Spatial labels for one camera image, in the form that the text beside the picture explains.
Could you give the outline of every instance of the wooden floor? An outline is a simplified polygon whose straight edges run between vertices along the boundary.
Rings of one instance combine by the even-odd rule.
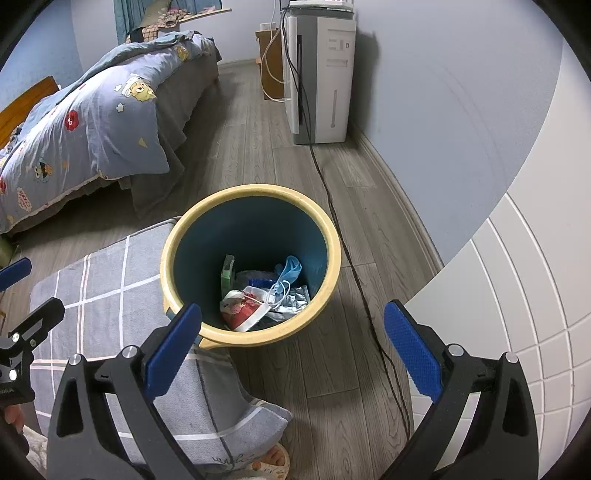
[[[219,83],[204,93],[186,126],[188,140],[178,152],[185,178],[148,218],[137,219],[129,193],[113,185],[73,200],[15,237],[33,273],[2,299],[0,308],[8,312],[4,334],[26,315],[36,282],[131,232],[181,215],[220,189],[276,183],[329,211],[308,149],[292,144],[284,106],[262,99],[257,73],[254,64],[220,68]],[[410,299],[434,273],[400,205],[355,145],[315,149],[374,323],[389,345],[380,327],[384,304]],[[338,288],[309,327],[282,342],[232,354],[244,366],[239,373],[252,395],[293,412],[282,440],[291,456],[290,478],[379,478],[403,448],[401,416],[344,256]],[[407,376],[397,356],[395,361],[411,411]]]

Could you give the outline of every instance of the human hand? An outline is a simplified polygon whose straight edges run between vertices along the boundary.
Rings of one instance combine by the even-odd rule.
[[[18,433],[22,433],[25,426],[25,414],[20,405],[10,405],[4,409],[4,420],[9,425],[14,425]]]

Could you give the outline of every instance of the cartoon print blanket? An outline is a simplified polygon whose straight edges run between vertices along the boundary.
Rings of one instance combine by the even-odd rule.
[[[98,177],[168,172],[154,92],[184,61],[216,52],[194,31],[119,46],[38,103],[15,148],[0,150],[0,233]]]

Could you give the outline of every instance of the yellow trash can rim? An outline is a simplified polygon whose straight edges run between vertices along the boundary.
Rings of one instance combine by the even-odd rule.
[[[208,210],[220,205],[221,203],[242,197],[265,196],[285,200],[309,215],[318,226],[327,251],[327,265],[324,280],[320,289],[311,300],[309,305],[299,314],[285,322],[275,325],[268,329],[257,330],[254,332],[232,332],[223,330],[205,323],[202,323],[199,335],[204,339],[213,342],[202,346],[213,347],[218,343],[219,346],[255,346],[266,343],[276,342],[284,339],[298,330],[305,327],[314,319],[326,306],[332,295],[340,273],[341,253],[339,235],[326,212],[320,208],[314,201],[305,195],[285,187],[267,184],[251,184],[232,187],[220,192],[214,193],[201,200],[185,213],[170,232],[160,261],[160,283],[164,294],[164,303],[168,304],[174,313],[178,313],[183,306],[183,301],[179,298],[173,277],[173,260],[176,255],[180,239],[187,232],[189,227],[197,218]]]

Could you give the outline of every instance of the blue face mask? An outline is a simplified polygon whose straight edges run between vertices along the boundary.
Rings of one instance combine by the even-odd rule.
[[[265,303],[272,308],[280,305],[290,292],[291,284],[300,276],[300,261],[290,255],[285,259],[285,267],[281,271],[281,264],[275,265],[275,273],[279,276],[277,282],[270,288]]]
[[[283,268],[283,271],[281,271],[281,264],[275,265],[275,273],[279,275],[279,278],[277,279],[278,284],[287,280],[291,285],[297,280],[297,277],[300,276],[300,272],[300,261],[293,255],[290,255],[285,259],[285,267]]]

